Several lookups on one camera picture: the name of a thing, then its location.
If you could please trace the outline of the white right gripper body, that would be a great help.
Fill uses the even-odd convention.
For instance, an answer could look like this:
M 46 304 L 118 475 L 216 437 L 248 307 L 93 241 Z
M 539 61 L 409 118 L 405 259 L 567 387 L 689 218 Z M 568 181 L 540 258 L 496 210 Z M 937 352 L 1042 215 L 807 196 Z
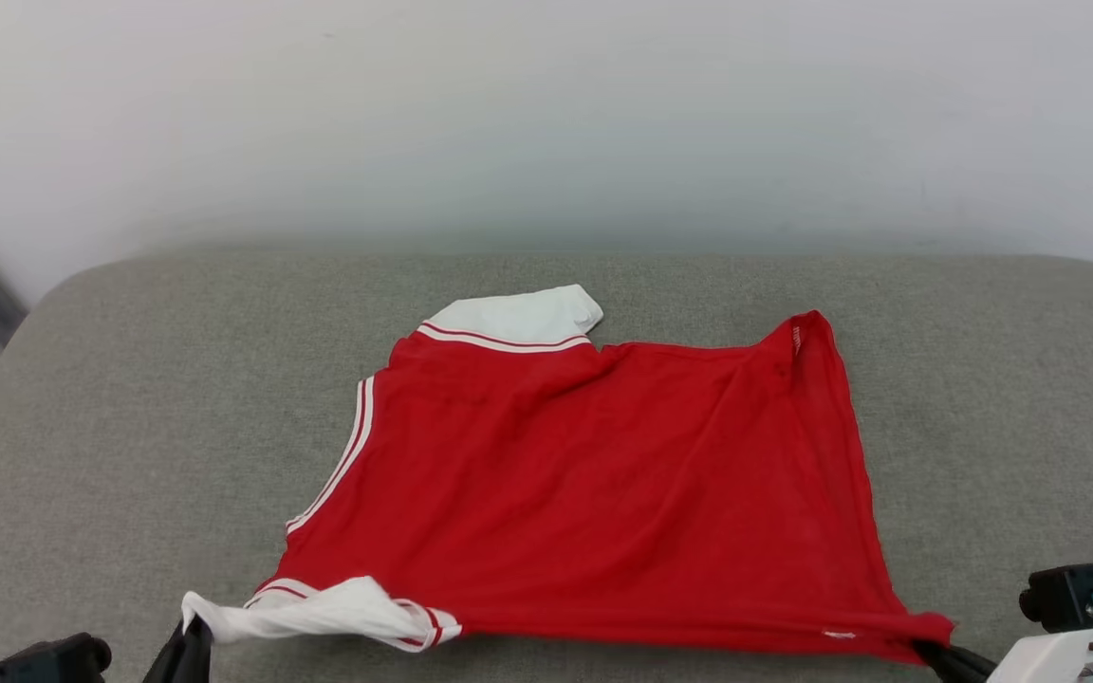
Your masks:
M 986 679 L 994 682 L 1093 682 L 1093 631 L 1016 640 Z

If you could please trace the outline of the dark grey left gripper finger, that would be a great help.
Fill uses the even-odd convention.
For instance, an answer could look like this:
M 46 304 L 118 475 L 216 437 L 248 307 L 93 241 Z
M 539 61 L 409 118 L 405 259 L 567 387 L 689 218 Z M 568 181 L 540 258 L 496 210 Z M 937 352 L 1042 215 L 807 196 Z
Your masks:
M 169 639 L 160 649 L 160 652 L 155 657 L 155 661 L 152 666 L 149 666 L 146 674 L 142 678 L 144 683 L 173 683 L 181 682 L 181 674 L 179 669 L 183 666 L 183 657 L 185 657 L 185 628 L 183 628 L 183 623 L 178 622 L 173 632 L 171 632 Z
M 185 637 L 183 682 L 209 682 L 213 641 L 215 640 L 212 628 L 204 619 L 193 617 L 183 636 Z

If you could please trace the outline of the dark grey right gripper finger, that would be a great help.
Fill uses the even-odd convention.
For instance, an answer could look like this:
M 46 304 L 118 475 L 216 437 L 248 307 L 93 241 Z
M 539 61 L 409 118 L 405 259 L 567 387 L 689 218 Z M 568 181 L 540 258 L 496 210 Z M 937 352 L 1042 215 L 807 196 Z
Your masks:
M 936 656 L 927 664 L 941 682 L 988 682 L 990 662 L 987 658 Z
M 964 658 L 985 658 L 979 653 L 973 653 L 972 650 L 968 650 L 966 648 L 955 647 L 954 645 L 949 645 L 949 647 L 944 647 L 944 645 L 941 645 L 940 643 L 937 641 L 915 641 L 914 649 L 915 652 L 918 653 L 920 658 L 922 658 L 922 662 L 925 666 L 928 666 L 927 662 L 930 660 L 930 658 L 935 658 L 936 656 L 962 656 Z M 990 660 L 989 662 L 990 662 L 990 675 L 991 675 L 994 674 L 994 670 L 997 669 L 997 664 L 996 662 Z

